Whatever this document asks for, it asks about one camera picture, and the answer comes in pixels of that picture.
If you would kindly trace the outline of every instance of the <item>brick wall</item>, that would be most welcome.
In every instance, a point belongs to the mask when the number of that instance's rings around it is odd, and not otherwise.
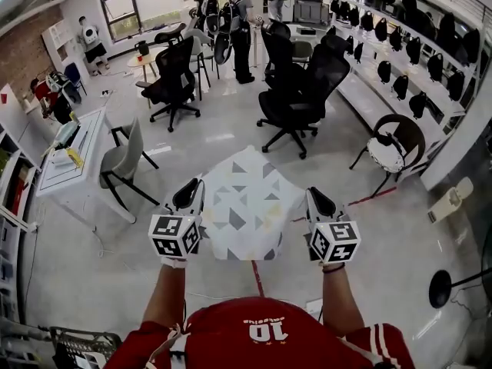
[[[0,89],[10,84],[18,100],[28,94],[34,78],[44,78],[54,70],[41,33],[63,19],[56,5],[19,23],[10,32],[0,37]]]

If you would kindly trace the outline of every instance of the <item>desk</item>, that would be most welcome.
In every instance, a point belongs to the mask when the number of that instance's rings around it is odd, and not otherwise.
[[[157,79],[157,74],[155,73],[152,63],[155,62],[157,55],[167,48],[168,47],[151,48],[148,55],[142,56],[141,61],[138,60],[138,56],[140,56],[140,54],[136,54],[128,60],[126,65],[130,68],[142,67],[144,69],[144,81],[147,81],[147,71],[145,70],[145,66],[148,65],[152,70],[152,74],[154,74],[154,77]],[[148,108],[150,109],[151,101],[148,98],[147,103]]]
[[[60,208],[90,227],[93,231],[96,229],[95,225],[85,220],[65,204],[62,204],[57,198],[58,195],[66,192],[93,194],[125,220],[135,223],[135,216],[124,209],[109,190],[104,190],[99,184],[99,170],[101,168],[102,158],[105,155],[104,149],[101,146],[102,139],[105,135],[103,123],[106,124],[108,129],[111,129],[111,125],[106,117],[106,108],[90,112],[81,116],[79,120],[81,123],[89,123],[87,137],[80,152],[81,158],[84,160],[84,165],[82,168],[76,168],[74,164],[55,166],[51,162],[54,154],[54,150],[51,150],[46,158],[45,166],[39,179],[36,197],[50,198]]]

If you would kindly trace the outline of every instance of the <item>wristband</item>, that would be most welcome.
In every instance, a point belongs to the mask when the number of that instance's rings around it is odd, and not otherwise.
[[[185,269],[188,262],[175,260],[174,258],[169,257],[161,257],[161,264],[167,265],[171,268]]]
[[[324,274],[332,274],[333,272],[339,271],[342,268],[345,268],[345,263],[343,263],[342,265],[340,265],[338,268],[335,268],[335,269],[324,269],[323,268],[323,273]]]

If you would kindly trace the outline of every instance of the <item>shoe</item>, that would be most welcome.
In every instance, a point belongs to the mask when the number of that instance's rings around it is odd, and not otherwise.
[[[246,79],[238,79],[238,82],[241,84],[241,85],[244,85],[244,84],[247,84],[247,83],[252,83],[254,81],[254,76],[251,75],[249,78],[246,78]]]

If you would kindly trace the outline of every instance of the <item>black and white cube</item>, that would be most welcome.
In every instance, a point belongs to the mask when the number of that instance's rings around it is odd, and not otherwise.
[[[352,261],[361,243],[355,221],[316,223],[310,246],[325,264]]]
[[[159,257],[186,259],[200,241],[201,216],[153,214],[148,237]]]

